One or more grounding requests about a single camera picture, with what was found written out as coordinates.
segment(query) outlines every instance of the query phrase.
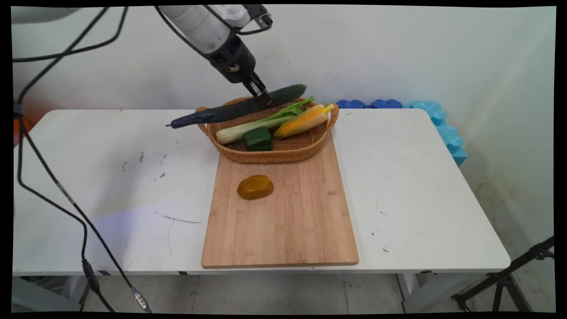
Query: blue foam block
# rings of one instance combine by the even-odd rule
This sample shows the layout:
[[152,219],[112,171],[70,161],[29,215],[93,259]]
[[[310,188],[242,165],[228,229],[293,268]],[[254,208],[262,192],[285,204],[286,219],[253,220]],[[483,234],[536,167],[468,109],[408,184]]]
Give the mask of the blue foam block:
[[406,108],[420,108],[429,114],[431,121],[435,125],[441,125],[445,122],[447,114],[441,111],[441,105],[434,101],[414,101],[406,106]]
[[439,132],[439,135],[441,135],[445,145],[447,145],[449,152],[456,152],[461,145],[463,145],[463,139],[457,135],[456,128],[447,125],[445,122],[441,125],[436,125],[435,128],[437,129],[437,132]]
[[401,108],[401,103],[396,100],[376,100],[369,108]]
[[463,148],[459,148],[457,151],[452,152],[451,155],[453,156],[455,163],[457,163],[457,166],[461,166],[464,160],[467,159],[467,154]]
[[339,108],[364,108],[366,105],[360,100],[340,100],[337,102]]

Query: tripod stand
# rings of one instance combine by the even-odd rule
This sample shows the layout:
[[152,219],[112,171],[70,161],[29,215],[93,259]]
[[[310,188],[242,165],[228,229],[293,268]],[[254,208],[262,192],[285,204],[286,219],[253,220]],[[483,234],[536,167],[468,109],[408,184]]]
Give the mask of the tripod stand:
[[478,285],[472,287],[462,295],[456,293],[452,295],[451,298],[457,302],[459,308],[462,311],[470,312],[471,310],[467,306],[467,300],[473,298],[477,294],[481,293],[482,291],[485,291],[486,289],[490,288],[492,285],[496,284],[496,292],[494,294],[494,303],[492,304],[492,311],[499,310],[500,300],[502,299],[502,290],[504,289],[504,287],[508,289],[508,292],[510,293],[510,297],[512,297],[512,300],[514,301],[514,304],[516,305],[516,308],[518,308],[519,311],[522,312],[530,311],[528,305],[522,298],[522,295],[520,294],[518,287],[516,287],[516,285],[512,281],[510,274],[534,259],[542,261],[547,257],[551,257],[555,260],[555,254],[549,251],[549,249],[554,246],[553,240],[554,240],[553,236],[551,236],[546,241],[534,245],[523,255],[514,259],[510,263],[510,266],[508,268],[502,270],[501,272],[492,272],[488,274],[488,278],[486,278]]

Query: wooden cutting board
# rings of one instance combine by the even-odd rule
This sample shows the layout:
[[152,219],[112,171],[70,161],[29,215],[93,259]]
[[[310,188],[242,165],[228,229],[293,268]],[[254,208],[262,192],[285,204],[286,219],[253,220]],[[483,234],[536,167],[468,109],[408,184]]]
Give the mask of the wooden cutting board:
[[[236,189],[252,175],[274,191],[256,200]],[[327,134],[310,158],[292,163],[239,163],[220,155],[203,268],[354,265],[358,251],[335,145]]]

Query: corn cob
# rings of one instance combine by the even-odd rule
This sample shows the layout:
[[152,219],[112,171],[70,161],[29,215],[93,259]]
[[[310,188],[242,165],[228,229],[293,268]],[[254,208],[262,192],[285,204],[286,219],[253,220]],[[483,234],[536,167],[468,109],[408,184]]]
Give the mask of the corn cob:
[[327,113],[333,110],[335,106],[329,104],[324,107],[322,104],[313,106],[305,112],[293,117],[291,120],[283,123],[277,131],[274,132],[274,137],[283,138],[297,133],[305,132],[321,123],[327,121]]

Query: black cable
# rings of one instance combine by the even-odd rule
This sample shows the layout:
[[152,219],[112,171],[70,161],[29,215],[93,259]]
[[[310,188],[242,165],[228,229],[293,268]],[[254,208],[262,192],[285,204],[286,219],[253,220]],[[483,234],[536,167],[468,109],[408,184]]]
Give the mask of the black cable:
[[209,7],[208,5],[203,5],[205,8],[207,8],[207,10],[209,10],[215,17],[217,17],[217,19],[219,19],[224,25],[226,25],[230,31],[236,33],[237,35],[251,35],[251,34],[256,34],[256,33],[260,33],[260,32],[264,32],[269,30],[272,25],[268,25],[267,27],[264,28],[259,28],[258,30],[252,30],[252,31],[239,31],[236,30],[233,26],[231,26],[228,22],[226,22],[220,15],[218,15],[211,7]]
[[[96,22],[98,22],[98,20],[100,18],[102,18],[102,16],[106,13],[106,11],[108,10],[108,7],[103,8],[99,14],[96,15],[96,17],[91,21],[91,23],[88,24],[88,26],[83,30],[83,32],[81,32],[81,34],[79,35],[78,38],[75,39],[75,41],[73,41],[73,43],[71,43],[71,45],[65,50],[63,51],[63,53],[67,53],[70,52],[83,38],[84,36],[87,35],[87,33],[92,29],[92,27],[96,24]],[[20,93],[20,95],[18,96],[18,100],[17,103],[21,104],[22,100],[24,99],[24,96],[26,95],[26,93],[28,93],[28,91],[31,89],[31,87],[37,82],[39,81],[39,79],[45,75],[49,70],[51,70],[51,68],[57,64],[59,61],[61,61],[61,59],[63,58],[63,56],[60,56],[58,58],[56,58],[55,60],[51,61],[50,64],[48,64],[38,75],[36,75],[35,78],[33,78],[22,90],[22,92]]]
[[130,283],[130,280],[128,280],[128,277],[126,277],[126,274],[124,274],[122,268],[120,267],[120,265],[118,264],[118,262],[116,261],[116,259],[114,258],[114,255],[112,255],[110,248],[108,248],[106,242],[104,242],[104,239],[102,238],[102,236],[100,235],[99,231],[95,228],[95,226],[92,224],[91,220],[88,219],[87,215],[84,214],[84,212],[81,210],[81,208],[79,207],[79,205],[77,205],[75,203],[75,201],[73,200],[73,198],[71,198],[71,196],[67,193],[67,191],[65,190],[65,188],[63,188],[63,185],[61,185],[61,183],[57,180],[57,178],[55,177],[55,175],[53,175],[53,173],[51,172],[51,169],[49,168],[49,166],[47,165],[47,163],[45,162],[45,160],[43,159],[43,156],[41,156],[41,153],[39,152],[39,150],[37,149],[37,147],[35,146],[35,144],[33,143],[31,137],[29,136],[26,127],[23,125],[20,125],[20,130],[23,131],[23,133],[26,135],[26,139],[29,142],[29,145],[32,147],[33,151],[35,152],[36,156],[38,157],[38,159],[40,160],[41,164],[43,165],[43,168],[47,171],[47,173],[49,174],[49,176],[51,177],[51,180],[53,180],[53,182],[57,185],[57,187],[59,187],[61,189],[61,191],[63,192],[63,194],[65,194],[65,196],[67,196],[67,199],[69,199],[69,201],[71,202],[71,204],[73,205],[73,207],[75,207],[75,209],[79,212],[79,214],[81,214],[81,216],[84,218],[84,220],[87,222],[87,224],[91,227],[92,231],[95,233],[95,235],[98,237],[98,239],[100,240],[101,244],[103,244],[104,249],[106,250],[106,252],[108,253],[108,255],[110,256],[110,259],[112,259],[112,262],[114,263],[114,265],[116,266],[116,268],[118,268],[118,271],[120,272],[120,275],[122,275],[122,277],[124,278],[124,281],[126,281],[126,284],[128,285],[129,288],[132,288],[132,284]]
[[124,11],[122,12],[122,17],[120,18],[120,24],[118,25],[118,29],[116,30],[116,33],[114,34],[114,36],[112,38],[110,38],[110,39],[108,39],[104,42],[101,42],[101,43],[95,44],[95,45],[91,45],[89,47],[84,47],[84,48],[81,48],[81,49],[71,50],[70,52],[66,52],[66,53],[63,52],[63,53],[58,53],[58,54],[50,54],[50,55],[46,55],[46,56],[13,58],[12,63],[49,60],[51,58],[65,57],[65,56],[69,56],[71,54],[77,54],[77,53],[81,53],[81,52],[90,51],[90,50],[94,50],[94,49],[104,47],[105,45],[108,45],[108,44],[114,42],[120,36],[120,32],[122,32],[122,26],[124,25],[124,20],[126,19],[126,13],[127,12],[128,12],[128,7],[124,7]]
[[[193,50],[197,51],[197,53],[199,53],[200,56],[207,58],[203,53],[201,53],[201,51],[199,49],[197,49],[191,42],[189,42],[189,40],[187,40],[181,33],[179,33],[179,31],[177,31],[177,29],[171,24],[171,22],[166,18],[166,16],[163,14],[163,12],[161,11],[161,9],[159,8],[159,6],[154,6],[156,11],[158,12],[159,16],[162,17],[163,21],[167,24],[167,26],[175,33],[177,34],[177,36],[183,40],[183,42],[185,42],[188,46],[190,46]],[[230,72],[231,69],[226,67],[226,66],[222,66],[214,61],[210,61],[209,59],[207,59],[215,68],[217,69],[222,69],[224,71]]]
[[56,203],[52,202],[50,199],[46,198],[45,196],[43,196],[42,194],[38,193],[37,191],[35,191],[34,189],[32,189],[31,187],[27,186],[26,184],[24,184],[23,180],[22,180],[22,162],[23,162],[23,157],[22,157],[22,153],[23,153],[23,135],[24,135],[24,130],[21,129],[21,127],[24,126],[24,121],[22,119],[22,117],[19,118],[20,121],[20,145],[18,145],[18,183],[20,184],[20,186],[22,186],[24,189],[28,190],[29,192],[32,192],[34,195],[36,195],[37,197],[41,198],[42,200],[45,200],[46,202],[48,202],[49,204],[55,206],[56,208],[58,208],[60,211],[62,211],[63,213],[73,217],[74,219],[76,219],[79,223],[81,223],[81,225],[83,225],[83,247],[81,248],[81,258],[83,260],[85,260],[84,257],[84,252],[86,250],[87,247],[87,225],[84,223],[84,221],[80,218],[78,218],[75,214],[69,212],[68,210],[64,209],[63,207],[57,205]]
[[112,307],[108,304],[108,302],[106,301],[106,299],[103,297],[103,294],[100,293],[100,291],[99,291],[99,293],[97,293],[96,295],[99,297],[100,301],[102,301],[103,305],[104,305],[110,312],[115,312],[114,309],[112,309]]
[[[90,29],[96,24],[96,22],[104,15],[104,13],[108,10],[108,7],[105,7],[101,10],[101,12],[95,17],[95,19],[93,19],[93,21],[87,26],[87,28],[85,30],[83,30],[83,32],[79,35],[79,37],[77,39],[75,39],[75,41],[73,41],[73,43],[63,52],[63,53],[69,53],[71,52],[71,50],[87,35],[87,33],[90,31]],[[53,60],[49,65],[47,65],[35,78],[32,79],[32,81],[30,81],[30,83],[28,83],[24,89],[22,90],[22,92],[20,93],[20,95],[18,96],[18,104],[22,103],[23,98],[25,97],[27,91],[29,91],[29,89],[43,76],[45,75],[53,66],[55,66],[55,64],[57,64],[65,55],[62,54],[60,56],[58,56],[55,60]],[[112,307],[106,302],[106,300],[104,299],[104,297],[102,296],[101,292],[100,292],[100,286],[98,281],[96,280],[96,276],[94,275],[94,272],[92,270],[91,265],[89,264],[89,262],[87,261],[87,259],[84,256],[84,251],[86,249],[86,238],[87,238],[87,228],[85,223],[79,219],[76,215],[72,214],[71,212],[65,210],[64,208],[62,208],[61,206],[57,205],[56,203],[54,203],[53,201],[49,200],[48,198],[44,197],[42,194],[38,193],[37,191],[31,189],[30,187],[26,186],[23,181],[22,181],[22,170],[23,170],[23,138],[25,135],[25,138],[28,140],[30,146],[32,147],[33,151],[35,152],[36,156],[38,157],[38,159],[40,160],[41,164],[43,165],[44,169],[47,171],[47,173],[49,174],[49,176],[51,177],[51,179],[54,181],[54,183],[60,188],[60,190],[65,194],[65,196],[67,197],[67,199],[71,202],[71,204],[73,205],[73,207],[75,207],[75,209],[79,212],[79,214],[81,214],[81,216],[85,219],[85,221],[89,224],[89,226],[91,227],[91,229],[93,230],[93,232],[96,234],[96,236],[98,237],[98,239],[100,240],[100,242],[103,244],[106,252],[108,253],[108,255],[110,256],[112,262],[115,264],[115,266],[118,268],[120,275],[122,275],[122,277],[124,278],[124,280],[126,281],[127,285],[130,287],[130,290],[134,293],[134,296],[136,297],[136,301],[142,305],[142,302],[145,303],[145,307],[144,310],[146,312],[150,312],[151,310],[150,308],[147,306],[147,303],[145,301],[145,299],[143,298],[143,296],[141,294],[139,294],[139,292],[136,291],[136,289],[132,286],[132,284],[130,283],[130,281],[128,280],[128,278],[126,277],[126,275],[124,274],[122,268],[120,267],[120,265],[118,264],[118,262],[116,261],[116,259],[114,258],[114,256],[112,255],[110,249],[108,248],[108,246],[106,245],[106,243],[104,242],[102,236],[100,235],[100,233],[98,232],[98,230],[94,227],[94,225],[92,224],[92,222],[88,219],[88,217],[84,214],[84,212],[81,210],[81,208],[75,203],[75,201],[71,198],[71,196],[66,192],[65,188],[59,183],[59,181],[57,180],[57,178],[55,177],[55,175],[51,172],[51,169],[49,169],[49,166],[47,165],[47,163],[45,162],[45,160],[43,159],[43,157],[41,156],[41,153],[39,152],[39,150],[37,149],[37,147],[35,146],[35,144],[33,143],[33,140],[31,139],[31,137],[29,136],[29,133],[27,132],[26,126],[23,123],[23,116],[20,115],[18,116],[19,122],[20,122],[20,145],[18,148],[18,182],[19,184],[25,188],[26,190],[30,191],[31,193],[33,193],[34,195],[38,196],[39,198],[42,198],[43,200],[45,200],[46,202],[48,202],[49,204],[53,205],[54,207],[60,209],[61,211],[65,212],[66,214],[68,214],[69,216],[75,218],[76,220],[78,220],[82,225],[83,225],[83,232],[84,232],[84,236],[83,236],[83,247],[82,247],[82,251],[81,251],[81,258],[82,258],[82,263],[83,263],[83,271],[85,273],[85,276],[87,277],[87,281],[91,287],[91,289],[99,296],[99,298],[101,299],[101,301],[103,302],[103,304],[107,307],[107,309],[110,312],[114,312],[114,310],[112,309]]]

